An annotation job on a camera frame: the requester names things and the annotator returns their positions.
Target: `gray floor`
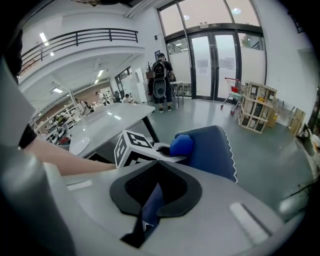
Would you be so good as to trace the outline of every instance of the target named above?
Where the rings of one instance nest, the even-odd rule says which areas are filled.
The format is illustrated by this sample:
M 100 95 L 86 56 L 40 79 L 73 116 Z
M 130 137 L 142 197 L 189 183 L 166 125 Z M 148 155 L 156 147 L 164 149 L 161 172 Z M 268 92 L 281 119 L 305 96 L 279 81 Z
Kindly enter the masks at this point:
M 224 128 L 234 154 L 238 184 L 279 213 L 282 199 L 295 192 L 298 185 L 313 180 L 305 153 L 287 127 L 276 124 L 258 134 L 238 126 L 238 111 L 230 115 L 232 105 L 186 99 L 171 112 L 155 111 L 149 118 L 161 142 L 170 144 L 175 133 L 194 128 L 219 125 Z M 139 123 L 132 131 L 148 131 Z

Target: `ceiling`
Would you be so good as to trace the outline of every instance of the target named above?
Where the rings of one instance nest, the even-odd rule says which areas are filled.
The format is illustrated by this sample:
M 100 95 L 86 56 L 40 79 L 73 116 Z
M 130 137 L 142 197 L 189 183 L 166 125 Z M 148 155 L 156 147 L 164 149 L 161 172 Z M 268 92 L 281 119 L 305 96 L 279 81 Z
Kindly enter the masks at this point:
M 67 66 L 61 67 L 46 75 L 23 92 L 36 112 L 41 112 L 50 105 L 55 105 L 59 100 L 67 97 L 68 89 L 74 91 L 84 86 L 93 86 L 114 78 L 116 70 L 120 66 L 127 68 L 130 61 L 136 58 L 136 53 L 114 53 L 82 59 Z M 53 92 L 54 88 L 62 90 L 62 93 Z

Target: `door frame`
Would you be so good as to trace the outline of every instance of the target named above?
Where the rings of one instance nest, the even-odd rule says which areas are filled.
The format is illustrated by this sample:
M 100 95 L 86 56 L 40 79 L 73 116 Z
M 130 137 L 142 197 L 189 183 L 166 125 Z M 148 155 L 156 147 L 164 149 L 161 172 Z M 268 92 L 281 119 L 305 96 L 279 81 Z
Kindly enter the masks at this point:
M 224 102 L 225 98 L 218 97 L 218 89 L 219 89 L 219 53 L 217 48 L 216 42 L 216 35 L 230 35 L 233 36 L 233 43 L 234 43 L 234 52 L 235 52 L 235 78 L 241 79 L 241 52 L 239 51 L 239 37 L 237 31 L 230 31 L 230 30 L 219 30 L 219 31 L 204 31 L 199 33 L 194 33 L 188 35 L 188 39 L 190 41 L 190 57 L 192 62 L 192 69 L 191 72 L 193 73 L 193 81 L 192 81 L 192 89 L 191 94 L 193 99 L 201 99 L 201 100 L 210 100 L 210 101 L 217 101 L 217 102 Z M 193 38 L 198 37 L 205 37 L 207 36 L 209 42 L 209 49 L 210 49 L 210 56 L 211 56 L 211 94 L 210 96 L 197 96 L 197 71 L 196 71 L 196 61 L 194 55 L 194 47 L 192 43 Z M 233 103 L 232 99 L 228 99 L 227 103 Z

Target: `ceiling light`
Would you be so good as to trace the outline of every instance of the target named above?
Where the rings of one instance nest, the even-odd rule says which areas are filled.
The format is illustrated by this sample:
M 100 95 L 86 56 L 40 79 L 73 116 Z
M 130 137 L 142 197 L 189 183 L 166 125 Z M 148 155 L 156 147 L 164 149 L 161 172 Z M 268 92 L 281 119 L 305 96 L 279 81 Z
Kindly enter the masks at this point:
M 54 91 L 54 92 L 56 92 L 56 93 L 62 93 L 63 91 L 62 90 L 60 90 L 60 89 L 58 89 L 58 88 L 54 88 L 52 91 Z
M 234 9 L 231 10 L 231 13 L 240 14 L 241 13 L 241 9 L 240 8 L 234 8 Z
M 101 77 L 103 71 L 104 71 L 103 69 L 99 71 L 98 76 L 97 76 L 98 78 Z
M 45 36 L 44 33 L 40 33 L 40 37 L 42 39 L 42 42 L 46 42 L 47 41 L 46 36 Z

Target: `balcony railing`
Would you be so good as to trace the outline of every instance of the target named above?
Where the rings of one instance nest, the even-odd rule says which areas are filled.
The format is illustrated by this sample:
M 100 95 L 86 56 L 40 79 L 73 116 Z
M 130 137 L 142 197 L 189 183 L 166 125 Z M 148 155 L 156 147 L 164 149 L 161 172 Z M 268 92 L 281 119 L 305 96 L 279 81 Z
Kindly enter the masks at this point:
M 28 69 L 36 65 L 44 58 L 55 54 L 56 52 L 68 47 L 77 47 L 84 43 L 98 41 L 115 41 L 125 40 L 138 43 L 138 31 L 121 29 L 121 28 L 92 28 L 83 29 L 70 33 L 65 33 L 47 40 L 37 46 L 26 51 L 22 55 L 22 69 L 19 75 L 21 76 Z

